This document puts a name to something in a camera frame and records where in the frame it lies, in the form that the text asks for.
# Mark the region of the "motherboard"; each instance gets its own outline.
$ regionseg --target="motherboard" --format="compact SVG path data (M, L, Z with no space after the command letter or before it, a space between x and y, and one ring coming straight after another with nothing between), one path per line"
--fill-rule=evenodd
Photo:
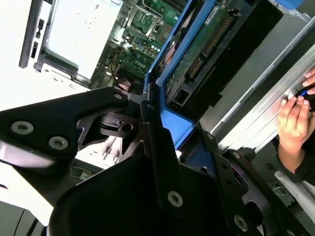
M185 1L126 1L112 29L92 80L144 83L145 74L181 16Z

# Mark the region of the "white panel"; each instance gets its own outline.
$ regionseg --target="white panel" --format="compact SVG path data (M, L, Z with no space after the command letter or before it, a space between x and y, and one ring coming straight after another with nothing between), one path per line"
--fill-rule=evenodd
M90 79L121 6L111 0L59 0L46 51Z

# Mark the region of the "metal plate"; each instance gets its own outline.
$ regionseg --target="metal plate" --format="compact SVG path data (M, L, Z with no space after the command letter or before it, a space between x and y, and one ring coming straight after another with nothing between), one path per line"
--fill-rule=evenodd
M46 51L90 79L121 7L121 1L59 0Z
M314 23L315 18L311 20L310 26L314 26ZM277 115L281 100L286 99L289 92L306 79L305 73L314 65L315 45L285 73L272 89L220 141L219 146L222 149L246 147L255 149L255 152L264 147L277 135Z

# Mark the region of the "white surface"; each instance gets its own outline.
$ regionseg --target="white surface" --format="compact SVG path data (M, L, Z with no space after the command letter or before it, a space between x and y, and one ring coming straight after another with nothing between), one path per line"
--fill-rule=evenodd
M121 6L111 0L59 0L47 51L90 79Z
M276 171L275 177L281 181L303 208L305 213L315 223L315 187L305 181L301 183L293 183L282 171Z

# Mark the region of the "blue drive bracket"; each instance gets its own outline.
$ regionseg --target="blue drive bracket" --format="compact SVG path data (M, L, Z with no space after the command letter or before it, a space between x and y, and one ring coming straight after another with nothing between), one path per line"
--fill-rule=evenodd
M192 42L193 38L198 33L201 26L204 24L206 18L210 14L216 0L205 0L203 6L201 7L198 15L196 16L195 20L193 21L191 27L189 28L187 34L185 35L182 43L179 45L178 49L176 50L173 58L171 59L170 63L167 65L165 70L162 72L160 78L157 80L157 84L159 85L160 89L160 115L162 119L163 127L167 128L172 135L172 139L174 142L175 149L181 145L181 143L185 140L185 138L191 133L194 128L194 123L183 117L182 115L170 110L166 106L166 98L165 98L165 84L168 78L171 76L173 70L175 69L176 65L179 63L180 59L184 55L186 49L189 47L190 43ZM153 68L157 64L159 58L163 55L163 52L166 50L166 46L168 45L169 41L171 40L172 36L176 29L180 26L180 22L182 21L185 12L187 12L192 0L189 0L186 7L184 8L181 17L179 18L176 26L173 28L172 32L170 33L169 38L167 39L166 43L164 44L160 54L157 56L153 64L151 65L148 73L145 77L145 84L144 84L144 93L147 93L146 89L148 86L149 75L152 72Z

